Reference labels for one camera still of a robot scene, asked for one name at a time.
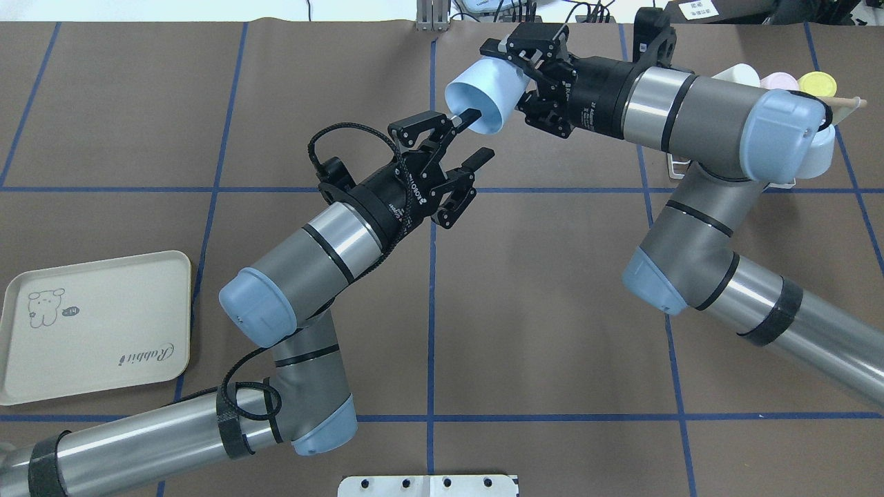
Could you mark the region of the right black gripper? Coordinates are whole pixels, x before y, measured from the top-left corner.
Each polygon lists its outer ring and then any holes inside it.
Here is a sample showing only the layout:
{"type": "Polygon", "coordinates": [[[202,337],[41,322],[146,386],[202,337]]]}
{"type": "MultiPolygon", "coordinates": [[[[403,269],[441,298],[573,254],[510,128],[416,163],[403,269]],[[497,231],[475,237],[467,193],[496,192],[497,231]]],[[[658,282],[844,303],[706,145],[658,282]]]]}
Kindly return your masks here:
{"type": "Polygon", "coordinates": [[[537,87],[522,95],[525,122],[568,138],[576,128],[623,139],[623,116],[631,89],[644,66],[568,55],[566,24],[521,23],[504,39],[489,38],[480,55],[511,63],[537,87]]]}

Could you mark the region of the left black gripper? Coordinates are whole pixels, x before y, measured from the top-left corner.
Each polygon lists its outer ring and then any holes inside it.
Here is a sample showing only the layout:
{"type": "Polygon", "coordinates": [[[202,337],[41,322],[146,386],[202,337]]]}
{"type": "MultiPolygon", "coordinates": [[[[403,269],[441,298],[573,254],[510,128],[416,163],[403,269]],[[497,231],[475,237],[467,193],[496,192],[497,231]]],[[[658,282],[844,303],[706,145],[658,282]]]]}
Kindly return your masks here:
{"type": "Polygon", "coordinates": [[[405,155],[404,166],[391,161],[350,192],[342,192],[342,217],[370,232],[412,232],[427,217],[443,228],[454,226],[477,194],[477,171],[495,151],[482,147],[448,172],[432,156],[444,155],[454,136],[480,117],[477,109],[452,117],[427,110],[389,124],[392,150],[405,155]]]}

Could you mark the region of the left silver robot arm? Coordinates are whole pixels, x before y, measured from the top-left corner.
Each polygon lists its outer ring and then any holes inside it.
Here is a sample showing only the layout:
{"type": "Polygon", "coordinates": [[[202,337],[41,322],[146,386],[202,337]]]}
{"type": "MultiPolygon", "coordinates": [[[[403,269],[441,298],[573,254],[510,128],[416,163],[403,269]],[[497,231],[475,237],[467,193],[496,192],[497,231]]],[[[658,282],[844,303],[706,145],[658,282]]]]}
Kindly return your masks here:
{"type": "Polygon", "coordinates": [[[486,116],[476,104],[448,115],[423,111],[389,125],[392,156],[356,182],[316,142],[357,123],[325,127],[307,156],[326,207],[219,291],[227,321],[251,347],[214,387],[142,414],[63,430],[16,449],[2,446],[3,496],[110,496],[289,443],[313,456],[356,434],[331,307],[389,257],[424,220],[448,228],[476,195],[480,148],[461,166],[442,160],[460,133],[486,116]]]}

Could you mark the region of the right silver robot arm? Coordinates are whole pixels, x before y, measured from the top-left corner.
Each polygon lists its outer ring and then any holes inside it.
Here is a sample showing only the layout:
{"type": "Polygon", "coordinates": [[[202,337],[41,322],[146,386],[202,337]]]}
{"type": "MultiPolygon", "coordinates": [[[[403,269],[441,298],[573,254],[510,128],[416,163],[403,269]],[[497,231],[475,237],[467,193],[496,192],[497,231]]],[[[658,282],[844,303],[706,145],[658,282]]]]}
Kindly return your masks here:
{"type": "Polygon", "coordinates": [[[520,24],[480,47],[536,82],[515,104],[527,125],[562,138],[585,129],[692,161],[623,285],[667,314],[713,315],[881,405],[882,331],[731,248],[761,192],[799,176],[814,138],[834,128],[830,107],[673,67],[677,35],[659,8],[639,10],[631,61],[575,56],[568,36],[564,24],[520,24]]]}

